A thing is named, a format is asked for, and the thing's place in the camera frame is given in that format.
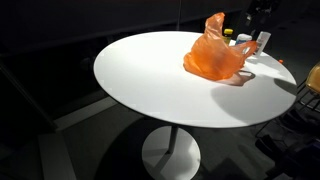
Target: bottle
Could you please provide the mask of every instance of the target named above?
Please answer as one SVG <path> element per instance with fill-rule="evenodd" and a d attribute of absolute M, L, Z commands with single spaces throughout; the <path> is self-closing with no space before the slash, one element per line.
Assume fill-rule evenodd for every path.
<path fill-rule="evenodd" d="M 256 56 L 260 56 L 261 52 L 263 51 L 264 47 L 266 46 L 271 34 L 268 32 L 261 31 L 259 37 L 257 39 L 257 49 L 254 52 Z"/>
<path fill-rule="evenodd" d="M 231 41 L 233 29 L 225 29 L 223 33 L 224 33 L 224 36 L 223 36 L 224 42 L 229 45 Z"/>
<path fill-rule="evenodd" d="M 247 34 L 239 34 L 236 40 L 236 45 L 247 42 L 247 41 L 251 41 L 251 40 L 252 40 L 252 36 Z"/>

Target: yellow object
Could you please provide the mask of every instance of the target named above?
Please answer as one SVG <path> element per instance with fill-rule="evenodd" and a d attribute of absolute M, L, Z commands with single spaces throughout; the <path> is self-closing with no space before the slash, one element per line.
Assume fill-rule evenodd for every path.
<path fill-rule="evenodd" d="M 225 29 L 223 31 L 223 34 L 224 34 L 223 40 L 228 45 L 230 44 L 232 33 L 233 33 L 233 29 Z"/>
<path fill-rule="evenodd" d="M 313 92 L 320 94 L 320 62 L 311 69 L 306 86 Z"/>
<path fill-rule="evenodd" d="M 224 34 L 232 34 L 233 33 L 233 29 L 225 29 Z"/>
<path fill-rule="evenodd" d="M 309 91 L 307 91 L 304 95 L 301 96 L 299 102 L 303 105 L 302 108 L 300 109 L 300 111 L 302 109 L 304 109 L 305 107 L 311 108 L 312 110 L 316 110 L 318 112 L 320 112 L 319 110 L 317 110 L 318 105 L 320 104 L 320 62 L 318 62 L 318 64 L 316 64 L 310 71 L 308 78 L 305 80 L 305 84 Z M 302 101 L 302 99 L 308 94 L 310 93 L 311 95 L 313 95 L 313 97 L 311 99 L 308 100 L 308 102 L 304 103 Z M 317 104 L 314 106 L 309 106 L 309 104 L 314 101 L 314 100 L 318 100 Z"/>

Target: table pedestal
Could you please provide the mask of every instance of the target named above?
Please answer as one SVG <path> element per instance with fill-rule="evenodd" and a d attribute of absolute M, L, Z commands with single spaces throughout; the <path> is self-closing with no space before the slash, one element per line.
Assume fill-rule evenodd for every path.
<path fill-rule="evenodd" d="M 142 160 L 148 173 L 156 180 L 192 179 L 200 166 L 200 150 L 188 132 L 175 127 L 171 131 L 170 126 L 165 126 L 147 137 L 142 147 Z"/>

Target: orange plastic bag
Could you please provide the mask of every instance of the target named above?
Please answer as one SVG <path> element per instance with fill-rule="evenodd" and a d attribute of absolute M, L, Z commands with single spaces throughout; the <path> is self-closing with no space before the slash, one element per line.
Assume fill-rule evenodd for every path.
<path fill-rule="evenodd" d="M 222 37 L 224 13 L 217 13 L 206 21 L 206 29 L 184 56 L 186 71 L 210 79 L 222 80 L 239 71 L 247 57 L 257 48 L 255 41 L 228 46 Z"/>

